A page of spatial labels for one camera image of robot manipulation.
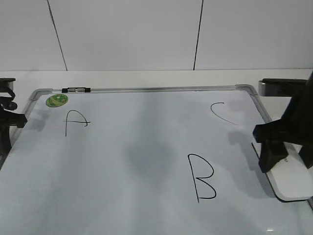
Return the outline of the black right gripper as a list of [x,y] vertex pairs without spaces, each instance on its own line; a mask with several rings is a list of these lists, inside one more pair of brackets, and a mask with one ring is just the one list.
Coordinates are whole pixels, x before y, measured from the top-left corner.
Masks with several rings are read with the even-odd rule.
[[269,172],[278,162],[288,156],[283,142],[302,145],[299,156],[306,168],[313,166],[313,124],[305,120],[279,119],[256,125],[252,132],[256,142],[261,143],[259,167]]

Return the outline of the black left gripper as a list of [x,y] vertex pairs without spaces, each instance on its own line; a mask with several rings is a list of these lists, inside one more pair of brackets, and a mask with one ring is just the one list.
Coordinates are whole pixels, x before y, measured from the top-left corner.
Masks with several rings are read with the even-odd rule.
[[7,156],[12,146],[10,141],[10,127],[24,128],[27,123],[25,114],[13,113],[18,107],[12,98],[0,97],[0,154]]

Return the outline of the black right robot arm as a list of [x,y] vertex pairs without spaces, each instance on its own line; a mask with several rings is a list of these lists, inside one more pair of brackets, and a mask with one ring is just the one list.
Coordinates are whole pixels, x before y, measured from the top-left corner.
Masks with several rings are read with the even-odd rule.
[[306,168],[313,165],[313,78],[277,79],[264,78],[259,89],[262,96],[290,97],[281,118],[258,124],[253,130],[261,144],[259,167],[269,172],[279,161],[288,156],[285,143],[301,146],[299,156]]

